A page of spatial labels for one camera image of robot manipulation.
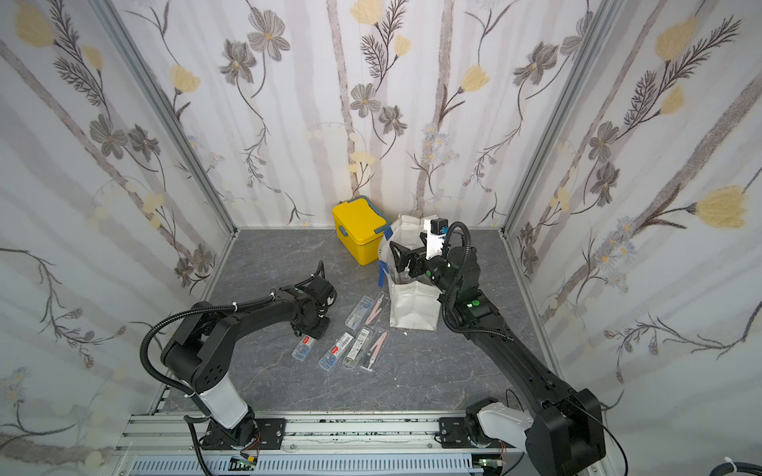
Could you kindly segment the clear case red mark label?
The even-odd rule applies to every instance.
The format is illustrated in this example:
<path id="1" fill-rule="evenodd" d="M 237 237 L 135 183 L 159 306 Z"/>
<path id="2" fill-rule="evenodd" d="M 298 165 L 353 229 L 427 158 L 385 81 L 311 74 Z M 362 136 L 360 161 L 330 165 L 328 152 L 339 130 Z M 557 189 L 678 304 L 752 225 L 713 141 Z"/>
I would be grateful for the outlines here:
<path id="1" fill-rule="evenodd" d="M 309 335 L 304 335 L 292 352 L 292 357 L 300 362 L 307 360 L 316 340 Z"/>

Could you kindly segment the clear case red blue label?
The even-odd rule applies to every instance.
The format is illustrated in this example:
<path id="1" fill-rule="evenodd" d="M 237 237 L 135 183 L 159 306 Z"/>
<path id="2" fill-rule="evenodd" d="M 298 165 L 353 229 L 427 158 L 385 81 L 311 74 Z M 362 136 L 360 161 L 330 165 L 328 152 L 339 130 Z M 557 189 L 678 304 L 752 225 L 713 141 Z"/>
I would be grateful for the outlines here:
<path id="1" fill-rule="evenodd" d="M 325 351 L 325 354 L 319 359 L 319 368 L 323 371 L 331 371 L 331 369 L 337 366 L 337 363 L 341 361 L 341 357 L 347 349 L 349 349 L 351 343 L 354 340 L 354 336 L 349 332 L 344 332 L 335 344 Z"/>

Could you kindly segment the clear case blue insert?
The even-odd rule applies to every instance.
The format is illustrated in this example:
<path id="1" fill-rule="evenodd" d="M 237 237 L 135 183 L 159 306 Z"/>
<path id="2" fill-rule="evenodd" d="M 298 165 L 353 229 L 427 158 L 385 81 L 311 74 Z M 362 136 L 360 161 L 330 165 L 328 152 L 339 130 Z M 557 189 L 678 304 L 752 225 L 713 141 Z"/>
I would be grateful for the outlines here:
<path id="1" fill-rule="evenodd" d="M 352 331 L 357 330 L 367 319 L 374 305 L 375 299 L 373 297 L 363 296 L 349 313 L 344 324 Z"/>

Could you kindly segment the clear case white barcode label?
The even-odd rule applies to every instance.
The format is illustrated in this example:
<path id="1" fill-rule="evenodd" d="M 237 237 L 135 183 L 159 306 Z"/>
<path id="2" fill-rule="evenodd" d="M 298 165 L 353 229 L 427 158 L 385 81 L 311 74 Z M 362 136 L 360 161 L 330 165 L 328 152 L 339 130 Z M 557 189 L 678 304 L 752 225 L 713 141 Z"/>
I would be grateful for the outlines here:
<path id="1" fill-rule="evenodd" d="M 374 330 L 368 326 L 363 326 L 359 329 L 353 343 L 343 360 L 343 367 L 347 369 L 354 369 L 361 357 L 369 347 L 369 340 L 373 337 Z"/>

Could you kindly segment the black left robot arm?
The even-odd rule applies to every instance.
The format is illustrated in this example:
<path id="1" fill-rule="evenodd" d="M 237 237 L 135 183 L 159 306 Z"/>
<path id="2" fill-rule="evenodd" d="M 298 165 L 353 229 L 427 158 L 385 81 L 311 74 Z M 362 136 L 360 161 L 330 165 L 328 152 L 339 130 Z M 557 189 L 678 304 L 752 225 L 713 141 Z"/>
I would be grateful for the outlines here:
<path id="1" fill-rule="evenodd" d="M 329 328 L 327 312 L 336 299 L 333 285 L 313 275 L 254 301 L 202 301 L 151 327 L 141 342 L 139 359 L 152 378 L 194 401 L 220 433 L 223 445 L 243 449 L 256 442 L 259 430 L 254 410 L 229 377 L 236 344 L 282 322 L 299 337 L 320 339 Z"/>

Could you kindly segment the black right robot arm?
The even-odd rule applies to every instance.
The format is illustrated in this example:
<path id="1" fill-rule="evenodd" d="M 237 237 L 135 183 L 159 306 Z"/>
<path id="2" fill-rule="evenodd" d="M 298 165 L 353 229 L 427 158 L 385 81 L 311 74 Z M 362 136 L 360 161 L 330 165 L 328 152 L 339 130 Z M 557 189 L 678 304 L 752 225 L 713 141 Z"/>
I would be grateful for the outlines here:
<path id="1" fill-rule="evenodd" d="M 601 404 L 587 389 L 575 390 L 549 369 L 509 328 L 480 289 L 480 267 L 468 231 L 442 253 L 390 244 L 394 268 L 427 278 L 440 292 L 440 315 L 450 331 L 480 348 L 514 385 L 527 409 L 517 412 L 496 399 L 466 410 L 466 439 L 475 446 L 494 440 L 524 452 L 541 475 L 575 475 L 605 457 Z"/>

